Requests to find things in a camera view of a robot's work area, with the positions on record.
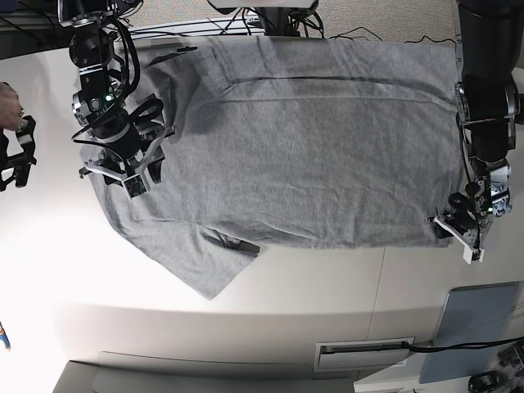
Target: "white table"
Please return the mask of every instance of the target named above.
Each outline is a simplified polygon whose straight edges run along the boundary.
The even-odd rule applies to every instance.
[[[320,341],[426,341],[449,290],[524,280],[518,133],[518,150],[508,157],[513,212],[494,224],[483,264],[466,265],[458,244],[444,250],[270,247],[216,299],[204,300],[115,233],[90,182],[79,178],[79,149],[70,142],[79,129],[70,109],[76,75],[67,50],[0,62],[0,80],[18,91],[38,123],[38,165],[28,186],[0,194],[0,320],[13,347],[0,351],[6,391],[50,391],[66,360],[96,362],[101,351],[309,362]],[[509,336],[524,332],[517,314]],[[406,375],[389,378],[413,377]]]

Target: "human hand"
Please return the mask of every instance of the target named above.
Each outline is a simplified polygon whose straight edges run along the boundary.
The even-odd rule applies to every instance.
[[[18,94],[0,82],[0,129],[16,131],[22,124],[22,107]]]

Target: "vent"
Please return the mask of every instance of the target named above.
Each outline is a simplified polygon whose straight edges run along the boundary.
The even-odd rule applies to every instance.
[[[363,370],[366,368],[403,367],[409,350],[402,342],[413,344],[414,337],[378,341],[323,342],[317,344],[314,371]]]

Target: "gray carpet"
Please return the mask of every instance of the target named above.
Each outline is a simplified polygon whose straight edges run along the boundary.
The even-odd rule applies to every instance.
[[[328,37],[363,26],[385,41],[418,40],[423,35],[442,40],[454,38],[453,3],[454,0],[320,0],[318,13]],[[220,16],[206,0],[144,0],[142,10],[131,22],[146,26]],[[373,39],[364,31],[353,35]]]

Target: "gray t-shirt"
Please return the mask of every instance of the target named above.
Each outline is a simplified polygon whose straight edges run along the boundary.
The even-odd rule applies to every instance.
[[[162,183],[128,201],[90,179],[115,230],[203,296],[256,257],[241,240],[447,246],[425,219],[459,189],[453,50],[253,38],[139,57],[132,99],[155,93],[176,131]]]

